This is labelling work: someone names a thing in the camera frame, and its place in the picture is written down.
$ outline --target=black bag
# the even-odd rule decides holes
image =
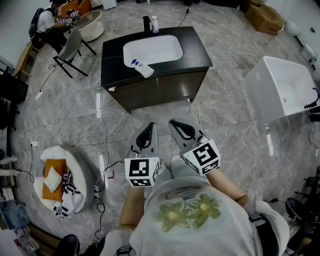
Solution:
[[[48,9],[39,8],[39,9],[37,9],[33,18],[32,18],[30,28],[29,28],[29,36],[30,36],[31,41],[33,40],[33,38],[37,34],[38,20],[39,20],[40,14],[42,14],[45,11],[51,12],[52,17],[57,15],[57,13],[55,13],[54,10],[52,10],[52,8],[48,8]]]

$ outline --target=cardboard box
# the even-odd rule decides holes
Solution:
[[[261,0],[242,0],[240,4],[240,10],[246,14],[250,6],[259,7],[262,4],[263,3]]]
[[[265,4],[256,7],[250,5],[246,19],[259,32],[276,35],[285,25],[284,19],[270,6]]]

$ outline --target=bathtub faucet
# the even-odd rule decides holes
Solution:
[[[317,88],[312,88],[313,90],[316,90],[316,93],[317,93],[317,98],[314,102],[312,102],[311,104],[309,105],[305,105],[304,106],[304,109],[309,109],[309,108],[313,108],[313,107],[316,107],[317,106],[317,101],[319,100],[319,91]]]

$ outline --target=floral print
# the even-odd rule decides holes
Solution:
[[[170,231],[174,226],[180,228],[192,226],[197,230],[206,223],[209,217],[212,219],[220,217],[221,212],[217,209],[218,207],[220,207],[220,201],[203,193],[200,195],[200,200],[161,204],[161,211],[153,215],[153,220],[162,222],[164,232]]]

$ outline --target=white bathtub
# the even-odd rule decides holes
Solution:
[[[255,119],[261,125],[305,111],[304,106],[314,102],[318,96],[305,66],[269,56],[264,56],[255,65],[243,83]]]

